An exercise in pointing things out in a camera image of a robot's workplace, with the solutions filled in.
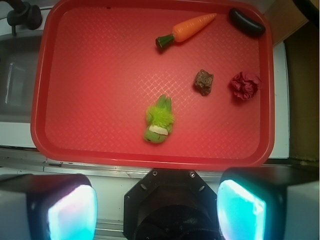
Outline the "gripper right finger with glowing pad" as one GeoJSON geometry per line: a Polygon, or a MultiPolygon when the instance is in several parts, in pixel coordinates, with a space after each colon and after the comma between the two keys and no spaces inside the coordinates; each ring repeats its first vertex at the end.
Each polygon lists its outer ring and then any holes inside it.
{"type": "Polygon", "coordinates": [[[226,240],[318,240],[316,167],[231,167],[220,178],[217,216],[226,240]]]}

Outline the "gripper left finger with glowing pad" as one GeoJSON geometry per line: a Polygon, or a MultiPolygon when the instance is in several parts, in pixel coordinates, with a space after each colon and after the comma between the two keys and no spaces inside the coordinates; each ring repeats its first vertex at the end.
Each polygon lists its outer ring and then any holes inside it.
{"type": "Polygon", "coordinates": [[[97,194],[83,174],[2,174],[2,240],[92,240],[97,194]]]}

